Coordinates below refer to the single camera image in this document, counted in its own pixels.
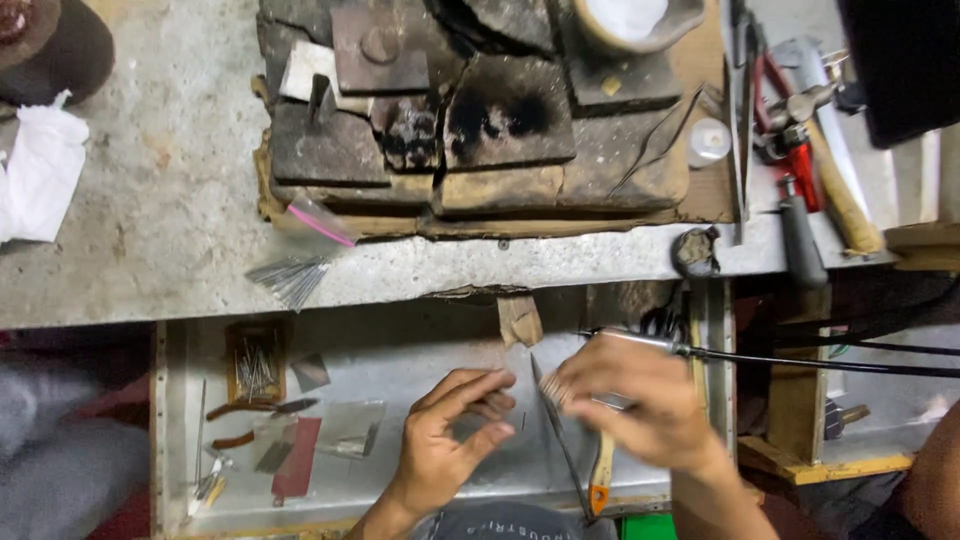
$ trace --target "metal tray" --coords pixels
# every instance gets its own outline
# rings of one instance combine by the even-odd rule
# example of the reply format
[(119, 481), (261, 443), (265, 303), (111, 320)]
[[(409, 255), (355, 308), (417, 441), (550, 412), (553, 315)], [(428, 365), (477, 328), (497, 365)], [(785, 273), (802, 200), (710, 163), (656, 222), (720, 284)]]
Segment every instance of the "metal tray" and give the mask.
[[(563, 453), (534, 388), (529, 356), (531, 352), (536, 354), (544, 369), (549, 370), (579, 349), (583, 338), (572, 331), (582, 320), (585, 290), (578, 286), (535, 293), (545, 337), (530, 350), (520, 345), (504, 350), (495, 304), (478, 304), (473, 297), (336, 307), (291, 316), (290, 359), (319, 352), (331, 378), (330, 385), (306, 394), (321, 400), (316, 407), (345, 401), (387, 402), (372, 453), (360, 461), (316, 454), (308, 496), (287, 500), (283, 507), (273, 507), (272, 477), (227, 472), (223, 493), (214, 505), (202, 508), (192, 519), (186, 517), (186, 505), (194, 479), (204, 379), (205, 409), (209, 411), (222, 404), (227, 395), (224, 330), (233, 322), (251, 317), (160, 323), (152, 425), (154, 535), (250, 535), (348, 528), (392, 477), (402, 423), (410, 405), (456, 367), (505, 366), (516, 372), (512, 393), (517, 406), (508, 420), (516, 426), (517, 434), (480, 466), (455, 503), (506, 499), (579, 511)], [(692, 309), (702, 321), (702, 340), (725, 351), (732, 348), (730, 305), (728, 282), (697, 285)], [(296, 399), (296, 378), (287, 380), (287, 399)], [(726, 363), (708, 364), (705, 380), (708, 415), (728, 448), (732, 448), (732, 367)], [(311, 410), (302, 415), (309, 416)], [(253, 416), (230, 414), (206, 423), (204, 442), (248, 430)], [(578, 472), (586, 480), (595, 458), (597, 437), (570, 419), (564, 419), (564, 428)], [(248, 449), (229, 452), (241, 466), (251, 460)], [(201, 469), (208, 471), (211, 463), (212, 459), (204, 454)], [(662, 511), (669, 508), (669, 494), (667, 471), (645, 466), (617, 451), (611, 498), (604, 513)]]

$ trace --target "workbench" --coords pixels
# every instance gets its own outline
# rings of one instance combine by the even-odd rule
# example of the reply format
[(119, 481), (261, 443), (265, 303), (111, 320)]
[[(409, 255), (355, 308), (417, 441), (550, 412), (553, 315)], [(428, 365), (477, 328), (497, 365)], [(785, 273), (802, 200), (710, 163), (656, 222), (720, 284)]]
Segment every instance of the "workbench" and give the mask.
[[(256, 214), (251, 159), (269, 125), (249, 85), (250, 76), (263, 70), (257, 2), (87, 3), (113, 32), (116, 65), (107, 85), (73, 109), (89, 123), (91, 137), (57, 242), (3, 248), (0, 328), (281, 310), (270, 293), (243, 278), (270, 231)], [(832, 1), (756, 3), (772, 43), (807, 33), (822, 39), (825, 51), (842, 46)], [(889, 154), (870, 147), (861, 117), (843, 123), (871, 214), (881, 229), (896, 226), (890, 222), (897, 213)], [(15, 127), (4, 126), (4, 148)], [(733, 246), (732, 226), (720, 226), (724, 276), (785, 270), (780, 218), (763, 213), (776, 207), (779, 195), (769, 172), (754, 171), (746, 243)], [(694, 226), (702, 225), (520, 239), (506, 246), (419, 237), (361, 245), (335, 262), (307, 307), (485, 287), (675, 279), (669, 245)], [(865, 262), (843, 258), (824, 215), (812, 216), (812, 226), (828, 267)]]

